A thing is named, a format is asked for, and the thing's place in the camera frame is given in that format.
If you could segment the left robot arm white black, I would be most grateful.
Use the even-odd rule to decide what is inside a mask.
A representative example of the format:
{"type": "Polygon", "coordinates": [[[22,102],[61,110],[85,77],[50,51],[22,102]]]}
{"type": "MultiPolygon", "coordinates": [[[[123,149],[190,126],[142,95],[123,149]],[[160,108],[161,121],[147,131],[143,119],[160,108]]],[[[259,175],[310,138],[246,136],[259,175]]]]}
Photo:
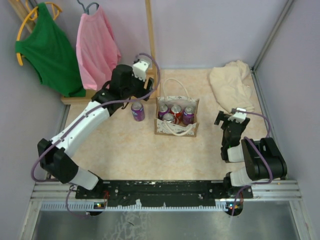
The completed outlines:
{"type": "Polygon", "coordinates": [[[138,60],[132,66],[119,64],[111,79],[98,90],[82,113],[51,140],[42,139],[38,145],[39,164],[59,182],[75,184],[97,199],[103,195],[100,178],[79,167],[73,160],[83,141],[102,122],[118,109],[130,103],[132,97],[147,101],[152,94],[154,80],[147,77],[149,62],[138,60]]]}

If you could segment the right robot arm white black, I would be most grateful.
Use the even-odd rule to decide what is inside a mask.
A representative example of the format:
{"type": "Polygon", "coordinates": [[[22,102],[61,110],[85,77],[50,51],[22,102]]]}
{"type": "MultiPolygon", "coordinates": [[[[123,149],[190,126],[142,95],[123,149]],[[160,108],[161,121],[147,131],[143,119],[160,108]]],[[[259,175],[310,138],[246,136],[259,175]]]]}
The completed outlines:
{"type": "Polygon", "coordinates": [[[257,183],[268,184],[274,179],[285,178],[288,167],[269,132],[260,140],[242,137],[250,122],[247,115],[254,115],[254,112],[243,108],[232,109],[231,112],[232,114],[227,114],[219,111],[214,124],[222,123],[222,160],[226,163],[244,163],[244,167],[228,172],[223,178],[224,194],[235,198],[241,192],[241,187],[257,183]]]}

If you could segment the purple soda can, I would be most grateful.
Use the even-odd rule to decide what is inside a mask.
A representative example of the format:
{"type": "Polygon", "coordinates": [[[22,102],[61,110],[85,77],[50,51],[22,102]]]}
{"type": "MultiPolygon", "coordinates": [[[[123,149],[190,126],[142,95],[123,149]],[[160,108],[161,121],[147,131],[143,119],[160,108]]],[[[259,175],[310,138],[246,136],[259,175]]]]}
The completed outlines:
{"type": "Polygon", "coordinates": [[[131,112],[135,121],[141,122],[145,119],[144,106],[140,101],[136,101],[131,105],[131,112]]]}

